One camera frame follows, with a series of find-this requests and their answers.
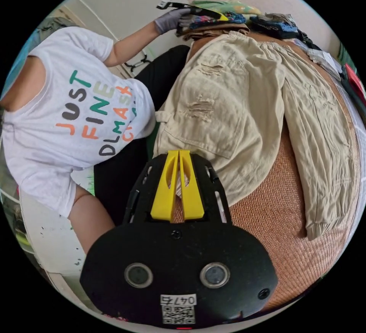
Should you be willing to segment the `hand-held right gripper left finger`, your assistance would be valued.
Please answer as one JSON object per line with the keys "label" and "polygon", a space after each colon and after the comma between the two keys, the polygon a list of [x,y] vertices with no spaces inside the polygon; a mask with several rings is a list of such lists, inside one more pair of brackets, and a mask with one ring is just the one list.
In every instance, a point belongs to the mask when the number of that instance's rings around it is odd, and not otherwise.
{"label": "hand-held right gripper left finger", "polygon": [[165,222],[173,221],[178,177],[178,160],[178,150],[169,151],[166,154],[165,163],[150,213],[154,220]]}

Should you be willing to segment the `person's left hand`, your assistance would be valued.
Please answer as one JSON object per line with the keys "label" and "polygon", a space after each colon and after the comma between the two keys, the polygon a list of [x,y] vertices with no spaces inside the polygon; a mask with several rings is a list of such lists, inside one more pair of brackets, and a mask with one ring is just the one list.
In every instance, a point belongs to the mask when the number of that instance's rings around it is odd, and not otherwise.
{"label": "person's left hand", "polygon": [[154,20],[154,24],[158,34],[163,35],[171,30],[176,29],[178,25],[190,15],[191,13],[189,9],[174,9],[156,18]]}

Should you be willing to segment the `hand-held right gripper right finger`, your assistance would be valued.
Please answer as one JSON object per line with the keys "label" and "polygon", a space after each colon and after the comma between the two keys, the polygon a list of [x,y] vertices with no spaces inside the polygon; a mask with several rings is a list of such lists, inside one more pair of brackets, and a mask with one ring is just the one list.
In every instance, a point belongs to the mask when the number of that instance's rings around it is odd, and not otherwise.
{"label": "hand-held right gripper right finger", "polygon": [[196,180],[193,161],[189,150],[179,151],[181,202],[184,220],[193,221],[202,219],[204,207]]}

